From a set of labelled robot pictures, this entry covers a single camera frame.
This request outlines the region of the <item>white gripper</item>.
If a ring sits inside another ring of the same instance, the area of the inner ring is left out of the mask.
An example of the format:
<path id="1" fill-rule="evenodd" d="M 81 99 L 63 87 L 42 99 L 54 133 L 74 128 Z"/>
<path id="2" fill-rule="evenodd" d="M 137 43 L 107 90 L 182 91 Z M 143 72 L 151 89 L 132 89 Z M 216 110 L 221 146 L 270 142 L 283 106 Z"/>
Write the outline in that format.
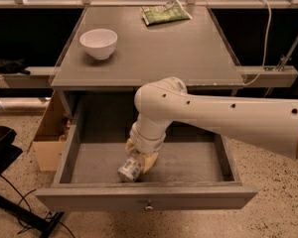
<path id="1" fill-rule="evenodd" d="M 130 139 L 125 145 L 128 157 L 138 157 L 142 153 L 143 170 L 148 173 L 158 159 L 158 153 L 166 138 L 166 129 L 162 127 L 139 127 L 135 122 L 130 130 Z"/>

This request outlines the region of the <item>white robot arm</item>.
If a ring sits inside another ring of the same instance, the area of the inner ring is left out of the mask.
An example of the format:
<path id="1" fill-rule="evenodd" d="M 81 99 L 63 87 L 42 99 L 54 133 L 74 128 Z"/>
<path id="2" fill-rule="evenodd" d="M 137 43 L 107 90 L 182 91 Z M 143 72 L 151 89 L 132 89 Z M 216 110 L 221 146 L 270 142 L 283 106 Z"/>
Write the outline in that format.
<path id="1" fill-rule="evenodd" d="M 177 77 L 141 86 L 137 121 L 126 153 L 138 153 L 150 170 L 172 122 L 182 122 L 298 160 L 298 99 L 192 95 Z"/>

